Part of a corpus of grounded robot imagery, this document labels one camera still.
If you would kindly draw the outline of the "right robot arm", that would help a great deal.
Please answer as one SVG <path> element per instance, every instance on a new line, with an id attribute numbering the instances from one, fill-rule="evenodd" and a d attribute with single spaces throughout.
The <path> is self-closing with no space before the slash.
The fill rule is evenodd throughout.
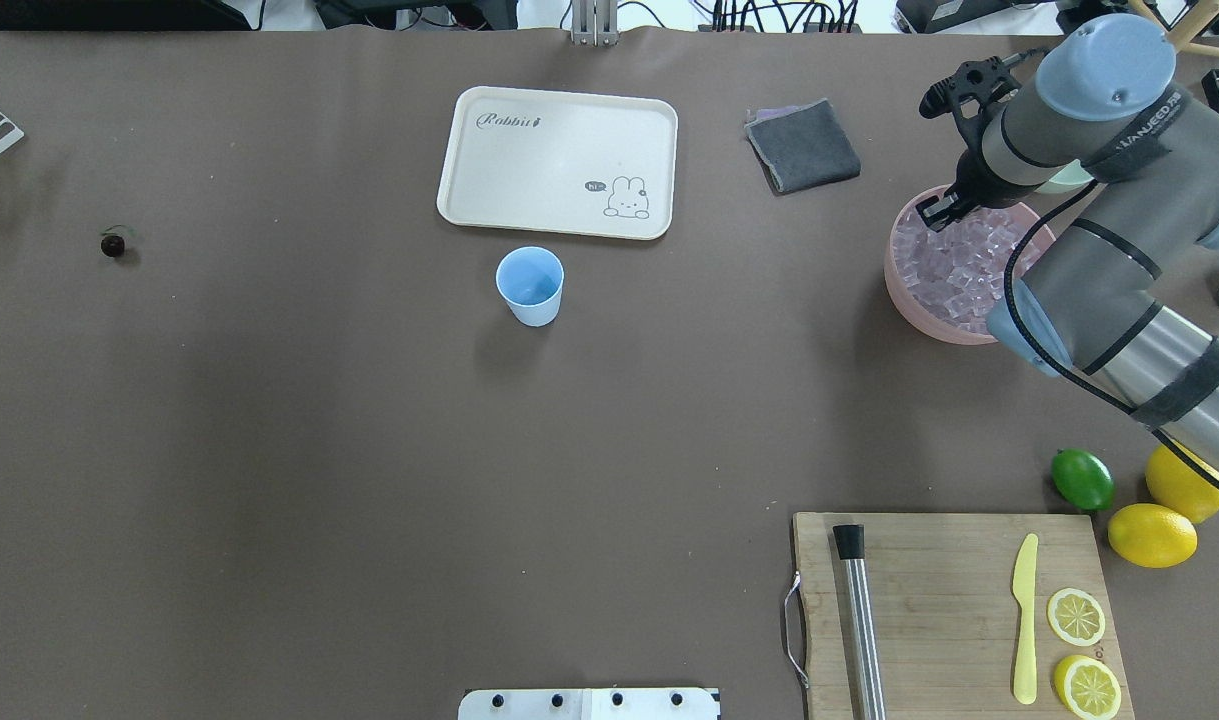
<path id="1" fill-rule="evenodd" d="M 1020 278 L 1003 273 L 990 333 L 1219 473 L 1219 337 L 1150 291 L 1186 250 L 1219 249 L 1219 115 L 1139 15 L 1089 19 L 1026 83 L 1022 60 L 965 61 L 925 93 L 923 117 L 952 115 L 965 150 L 917 214 L 942 231 L 1081 164 L 1084 210 Z"/>

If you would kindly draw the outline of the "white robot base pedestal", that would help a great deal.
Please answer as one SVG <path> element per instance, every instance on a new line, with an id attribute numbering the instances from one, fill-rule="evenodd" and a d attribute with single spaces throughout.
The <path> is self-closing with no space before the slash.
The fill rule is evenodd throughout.
<path id="1" fill-rule="evenodd" d="M 460 702 L 458 719 L 720 719 L 718 690 L 606 687 L 478 690 Z"/>

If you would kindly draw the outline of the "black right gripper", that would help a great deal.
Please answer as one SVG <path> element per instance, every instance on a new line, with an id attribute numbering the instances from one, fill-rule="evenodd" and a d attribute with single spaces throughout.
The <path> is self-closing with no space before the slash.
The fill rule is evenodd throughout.
<path id="1" fill-rule="evenodd" d="M 985 132 L 1002 132 L 1003 110 L 1022 88 L 1011 69 L 1045 54 L 1050 54 L 1050 49 L 1039 46 L 1006 58 L 989 56 L 964 61 L 952 76 L 939 79 L 924 94 L 919 104 L 922 117 L 934 119 L 952 115 L 965 143 L 965 151 L 957 160 L 954 182 L 947 191 L 915 202 L 915 213 L 930 231 L 944 231 L 979 208 L 1011 208 L 1047 182 L 1047 177 L 1025 184 L 1006 179 L 989 164 L 984 154 Z"/>

